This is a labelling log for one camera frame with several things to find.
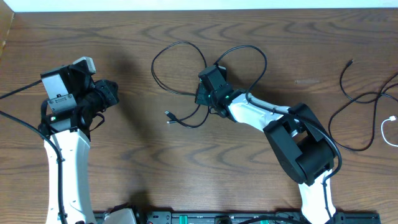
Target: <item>cable connector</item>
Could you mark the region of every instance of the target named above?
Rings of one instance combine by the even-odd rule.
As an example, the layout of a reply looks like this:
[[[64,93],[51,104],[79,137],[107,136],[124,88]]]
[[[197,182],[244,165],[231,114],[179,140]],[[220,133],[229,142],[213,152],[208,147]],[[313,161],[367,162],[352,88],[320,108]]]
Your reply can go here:
[[[347,62],[346,67],[348,68],[350,65],[352,65],[354,62],[354,59],[351,59],[349,62]]]
[[[164,113],[171,119],[171,121],[175,121],[177,118],[175,117],[174,114],[172,114],[170,111],[164,111]]]

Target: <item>black cable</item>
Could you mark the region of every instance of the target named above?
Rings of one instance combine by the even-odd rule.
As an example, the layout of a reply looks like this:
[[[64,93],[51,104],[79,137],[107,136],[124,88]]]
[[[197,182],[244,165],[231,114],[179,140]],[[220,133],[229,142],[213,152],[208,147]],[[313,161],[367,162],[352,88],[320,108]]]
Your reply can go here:
[[[165,111],[165,114],[166,114],[172,121],[176,121],[178,124],[181,124],[182,126],[184,126],[184,127],[186,127],[186,128],[199,128],[201,125],[203,125],[203,124],[206,122],[207,117],[209,117],[209,113],[210,113],[210,107],[207,108],[207,113],[206,113],[205,119],[203,119],[203,121],[202,121],[200,124],[197,124],[197,125],[190,125],[190,124],[187,124],[187,123],[182,122],[181,119],[177,119],[177,118],[175,117],[175,115],[172,114],[170,111]]]
[[[290,218],[272,217],[272,216],[268,216],[268,215],[261,215],[260,217],[252,218],[252,219],[240,222],[238,224],[250,224],[250,223],[255,223],[255,222],[259,222],[259,221],[266,221],[266,220],[281,221],[281,222],[287,222],[287,223],[293,223],[293,224],[308,224],[308,223],[300,222],[300,221],[293,220],[293,219],[290,219]]]
[[[30,85],[24,86],[22,88],[19,88],[18,90],[14,90],[14,91],[7,93],[3,96],[0,96],[0,99],[4,99],[7,96],[11,96],[15,93],[22,91],[22,90],[26,90],[32,86],[39,84],[40,82],[41,82],[41,80],[36,81]],[[62,159],[62,156],[61,156],[60,152],[58,151],[57,147],[51,140],[49,140],[47,137],[45,137],[38,129],[36,129],[32,125],[26,123],[23,120],[20,120],[20,119],[14,117],[14,116],[11,116],[3,111],[0,111],[0,114],[5,116],[6,118],[9,118],[27,128],[29,128],[30,130],[32,130],[33,132],[38,134],[42,139],[44,139],[44,141],[46,141],[53,148],[55,154],[57,155],[57,164],[58,164],[58,217],[60,218],[60,221],[62,224],[66,223],[65,212],[63,210],[63,191],[62,191],[62,162],[63,162],[63,159]]]
[[[95,129],[97,129],[98,127],[100,127],[103,123],[105,123],[105,116],[101,113],[96,113],[94,118],[99,116],[100,118],[102,118],[102,120],[93,128],[90,130],[90,132],[94,131]]]
[[[18,92],[20,92],[20,91],[22,91],[22,90],[26,90],[26,89],[28,89],[28,88],[30,88],[30,87],[32,87],[32,86],[36,86],[37,84],[39,84],[39,83],[41,83],[41,82],[42,82],[42,80],[38,80],[38,81],[36,81],[36,82],[33,82],[32,84],[29,84],[29,85],[24,86],[24,87],[22,87],[22,88],[19,88],[19,89],[17,89],[17,90],[11,91],[11,92],[9,92],[9,93],[3,95],[3,96],[0,96],[0,100],[1,100],[1,99],[4,99],[4,98],[7,97],[7,96],[11,96],[11,95],[13,95],[13,94],[16,94],[16,93],[18,93]]]
[[[287,215],[287,218],[294,218],[294,216],[289,215],[289,214],[286,213],[286,212],[276,212],[276,213],[275,213],[275,216],[279,217],[279,214],[285,214],[285,215]],[[273,220],[272,222],[273,222],[274,224],[281,224],[280,222],[277,222],[276,220]]]
[[[47,125],[47,128],[50,128],[52,134],[56,134],[56,133],[58,133],[58,131],[57,131],[55,128],[53,128],[53,127],[49,124],[49,122],[45,119],[45,117],[46,117],[46,115],[47,115],[48,100],[49,100],[48,98],[45,99],[45,100],[43,101],[42,105],[40,106],[40,115],[41,115],[41,117],[42,117],[42,121],[41,121],[41,122],[42,122],[42,123],[45,123],[45,124]]]
[[[188,115],[188,116],[186,116],[186,117],[184,117],[184,118],[181,118],[180,121],[185,121],[186,119],[192,117],[196,112],[198,112],[200,106],[201,106],[201,105],[198,105],[197,108],[194,110],[194,112],[192,112],[190,115]],[[170,121],[168,121],[167,123],[168,123],[168,124],[173,124],[173,123],[176,123],[176,121],[170,120]]]
[[[192,47],[194,47],[195,49],[197,49],[198,52],[199,52],[199,54],[200,54],[200,56],[201,56],[202,59],[203,59],[203,62],[204,62],[204,64],[205,64],[205,68],[207,67],[207,63],[206,63],[205,56],[202,54],[202,52],[200,51],[200,49],[199,49],[195,44],[190,43],[190,42],[188,42],[188,41],[178,41],[178,42],[175,42],[175,43],[170,44],[170,45],[167,46],[165,49],[161,50],[161,51],[154,57],[154,59],[152,60],[152,64],[151,64],[151,66],[150,66],[150,71],[151,71],[151,73],[152,73],[152,76],[154,77],[155,82],[158,84],[158,86],[161,87],[161,89],[163,89],[163,90],[165,90],[165,91],[167,91],[167,92],[169,92],[169,93],[173,93],[173,94],[185,95],[185,96],[196,96],[196,94],[194,94],[194,93],[187,93],[187,92],[177,91],[177,90],[173,90],[173,89],[169,88],[166,84],[164,84],[161,80],[159,80],[159,78],[158,78],[157,75],[155,74],[154,65],[155,65],[156,59],[157,59],[163,52],[165,52],[167,49],[169,49],[169,48],[171,48],[171,47],[173,47],[174,45],[177,45],[177,44],[188,44],[188,45],[191,45]],[[166,114],[169,114],[169,115],[167,115],[167,116],[171,119],[170,121],[168,121],[168,123],[169,123],[169,124],[178,123],[178,124],[181,124],[182,126],[184,126],[184,127],[186,127],[186,128],[198,128],[198,127],[200,127],[200,126],[203,125],[203,124],[205,123],[205,121],[207,120],[207,117],[208,117],[209,111],[210,111],[210,107],[208,107],[208,109],[207,109],[207,113],[206,113],[205,119],[204,119],[200,124],[198,124],[198,125],[190,125],[190,124],[187,124],[187,123],[182,122],[182,121],[184,121],[184,120],[186,120],[186,119],[188,119],[188,118],[191,118],[193,115],[195,115],[195,113],[199,110],[199,107],[200,107],[200,105],[198,105],[198,107],[196,108],[196,110],[195,110],[193,113],[191,113],[190,115],[188,115],[187,117],[184,117],[184,118],[182,118],[182,119],[178,119],[178,118],[176,118],[176,117],[174,116],[174,114],[172,114],[172,113],[169,112],[169,111],[166,111],[167,113],[166,113],[166,112],[165,112],[165,113],[166,113]]]
[[[356,151],[356,152],[360,152],[360,151],[365,151],[367,149],[369,149],[374,141],[374,136],[375,136],[375,130],[376,130],[376,112],[377,112],[377,104],[379,102],[380,97],[385,96],[388,97],[390,99],[395,100],[396,102],[398,102],[398,99],[387,94],[386,91],[391,89],[392,87],[395,87],[398,85],[398,83],[392,84],[390,86],[387,86],[387,84],[389,82],[391,82],[391,80],[393,80],[396,76],[398,76],[398,73],[394,74],[393,76],[391,76],[386,82],[383,83],[383,85],[381,86],[380,90],[378,92],[375,91],[368,91],[366,93],[362,93],[360,95],[358,95],[355,98],[350,97],[347,92],[345,92],[344,88],[343,88],[343,75],[345,74],[345,71],[347,70],[347,68],[353,64],[353,60],[350,60],[346,66],[344,67],[343,71],[341,72],[340,75],[340,89],[343,92],[343,94],[349,99],[349,102],[346,103],[345,105],[343,105],[341,108],[339,108],[336,112],[334,112],[332,114],[332,116],[329,119],[329,123],[328,123],[328,131],[329,131],[329,135],[331,135],[331,122],[333,121],[333,118],[335,118],[336,115],[338,115],[340,112],[342,112],[347,106],[349,106],[352,103],[360,103],[360,104],[369,104],[369,103],[373,103],[374,102],[374,107],[373,107],[373,125],[372,125],[372,135],[371,138],[368,142],[368,144],[364,147],[361,148],[353,148],[353,147],[348,147],[348,146],[344,146],[340,143],[338,143],[337,141],[336,144],[339,145],[340,147],[350,150],[350,151]],[[368,101],[358,101],[358,99],[367,96],[367,95],[376,95],[375,98],[368,100]]]
[[[251,100],[251,98],[249,97],[249,92],[254,88],[254,86],[257,84],[257,82],[264,76],[264,74],[265,74],[265,72],[266,72],[266,70],[267,70],[267,57],[266,57],[265,53],[264,53],[262,50],[260,50],[259,48],[255,47],[255,46],[252,46],[252,45],[241,45],[241,46],[233,47],[232,49],[227,50],[220,58],[218,58],[218,60],[215,62],[215,64],[217,64],[217,63],[218,63],[225,55],[227,55],[228,53],[230,53],[230,52],[232,52],[232,51],[234,51],[234,50],[236,50],[236,49],[241,49],[241,48],[246,48],[246,47],[247,47],[247,48],[252,48],[252,49],[254,49],[254,50],[257,50],[257,51],[263,56],[263,58],[264,58],[264,69],[263,69],[261,75],[257,78],[257,80],[255,80],[255,81],[252,83],[252,85],[248,88],[248,90],[246,90],[246,94],[245,94],[246,100],[247,100],[249,103],[251,103],[252,105],[257,106],[257,107],[259,107],[259,108],[262,108],[262,109],[264,109],[264,110],[267,110],[267,111],[270,111],[270,112],[273,112],[273,113],[278,113],[278,114],[281,114],[281,115],[284,115],[284,116],[288,116],[288,117],[290,117],[290,118],[296,119],[297,121],[300,121],[300,122],[302,122],[302,123],[308,124],[308,125],[311,126],[313,129],[317,130],[317,131],[326,139],[326,141],[328,142],[328,144],[330,145],[330,147],[334,150],[335,155],[336,155],[337,158],[338,158],[338,165],[337,165],[336,169],[335,169],[331,174],[327,175],[327,176],[323,179],[323,182],[322,182],[322,185],[323,185],[323,192],[324,192],[324,196],[325,196],[325,198],[324,198],[324,199],[325,199],[325,209],[326,209],[327,212],[328,212],[329,219],[331,220],[331,222],[333,222],[333,219],[332,219],[332,216],[331,216],[331,214],[330,214],[329,207],[328,207],[328,200],[327,200],[327,194],[326,194],[326,187],[327,187],[326,181],[327,181],[329,178],[331,178],[331,177],[333,177],[334,175],[336,175],[337,172],[341,169],[341,165],[343,164],[343,159],[341,158],[340,151],[338,150],[336,144],[334,143],[333,138],[332,138],[331,136],[329,136],[329,135],[326,133],[326,131],[323,129],[323,127],[320,127],[316,122],[314,122],[314,121],[312,121],[312,120],[310,120],[310,119],[308,119],[308,118],[304,118],[304,117],[302,117],[302,116],[299,116],[299,115],[297,115],[297,114],[286,113],[286,112],[284,112],[284,111],[279,111],[279,110],[277,110],[277,109],[275,109],[275,108],[269,109],[269,108],[263,107],[262,105],[259,105],[259,104],[255,103],[255,102],[253,102],[253,101]]]
[[[169,93],[173,93],[173,94],[178,94],[178,95],[187,95],[187,96],[195,96],[194,93],[187,93],[187,92],[181,92],[181,91],[177,91],[177,90],[173,90],[171,88],[169,88],[167,85],[165,85],[164,83],[162,83],[162,81],[159,80],[159,78],[157,77],[157,75],[155,74],[155,69],[154,69],[154,65],[155,65],[155,61],[157,59],[157,57],[159,57],[163,52],[165,52],[167,49],[173,47],[174,45],[177,44],[189,44],[192,47],[194,47],[195,49],[198,50],[200,56],[203,59],[203,62],[205,63],[205,68],[207,67],[207,63],[206,63],[206,59],[205,56],[203,56],[202,52],[200,51],[200,49],[193,43],[190,43],[188,41],[178,41],[175,43],[170,44],[169,46],[167,46],[165,49],[161,50],[156,56],[155,58],[152,60],[152,64],[150,66],[150,72],[152,73],[152,76],[154,77],[155,82],[158,84],[158,86],[160,86],[163,90],[169,92]]]

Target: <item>white wall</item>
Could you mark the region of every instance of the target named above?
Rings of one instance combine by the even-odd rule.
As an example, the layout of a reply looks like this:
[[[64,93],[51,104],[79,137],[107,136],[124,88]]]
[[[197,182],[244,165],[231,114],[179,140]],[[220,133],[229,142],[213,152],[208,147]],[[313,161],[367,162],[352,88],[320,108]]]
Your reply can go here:
[[[398,7],[398,0],[4,0],[14,12]]]

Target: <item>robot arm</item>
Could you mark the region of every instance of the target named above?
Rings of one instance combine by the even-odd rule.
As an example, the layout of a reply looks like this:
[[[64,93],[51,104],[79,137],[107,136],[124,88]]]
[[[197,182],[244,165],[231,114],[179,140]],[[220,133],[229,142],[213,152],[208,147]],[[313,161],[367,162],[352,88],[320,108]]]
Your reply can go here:
[[[265,110],[248,103],[244,90],[233,90],[226,81],[226,69],[218,65],[206,68],[199,74],[195,102],[210,106],[223,118],[234,122],[246,123],[266,135],[272,150],[285,170],[300,188],[302,213],[311,223],[324,224],[329,220],[325,209],[322,181],[333,168],[332,149],[316,130],[305,123],[272,111],[299,114],[319,126],[320,122],[307,105],[299,104],[293,108],[276,106],[259,100],[249,94],[249,99]],[[298,133],[307,132],[307,136],[296,143],[293,139]],[[327,180],[327,200],[331,215],[336,212],[331,202],[330,179]]]
[[[95,72],[93,60],[82,57],[71,65],[41,74],[49,99],[42,105],[39,129],[63,158],[59,177],[55,151],[45,141],[50,176],[47,223],[62,223],[59,212],[64,213],[66,223],[96,223],[87,176],[90,125],[99,112],[119,99],[117,84],[108,80],[94,82],[91,76]],[[52,114],[45,114],[47,105]],[[60,183],[63,211],[58,210]]]

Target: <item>wood grain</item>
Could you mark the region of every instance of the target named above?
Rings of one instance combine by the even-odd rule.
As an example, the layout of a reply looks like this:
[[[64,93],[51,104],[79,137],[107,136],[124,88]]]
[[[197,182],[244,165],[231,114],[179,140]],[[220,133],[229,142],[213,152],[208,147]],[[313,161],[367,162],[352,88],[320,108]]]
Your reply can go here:
[[[83,55],[95,61],[95,80],[119,84],[120,104],[105,112],[105,124],[92,134],[89,175],[95,210],[130,199],[183,211],[299,209],[297,184],[285,175],[261,132],[217,116],[198,129],[165,123],[165,110],[183,116],[195,104],[156,85],[150,75],[153,57],[177,40],[197,44],[208,63],[236,45],[256,45],[267,54],[268,69],[253,93],[278,105],[304,102],[327,125],[347,102],[338,77],[349,59],[355,60],[344,79],[350,95],[378,90],[398,71],[397,30],[394,9],[17,14],[0,64],[0,93]],[[242,49],[222,64],[234,85],[247,88],[263,61],[257,52]],[[200,56],[188,46],[166,51],[155,64],[163,82],[184,91],[195,91],[202,68]],[[40,84],[2,100],[0,107],[38,124],[45,97]],[[379,129],[397,109],[381,99],[373,146],[360,153],[342,150],[343,168],[332,180],[339,209],[375,211],[383,223],[398,222],[398,153],[384,143]],[[371,116],[372,105],[351,106],[333,122],[334,137],[350,146],[365,145]],[[2,221],[43,223],[48,203],[43,143],[8,119],[0,124]],[[394,141],[398,127],[388,124],[386,132]]]

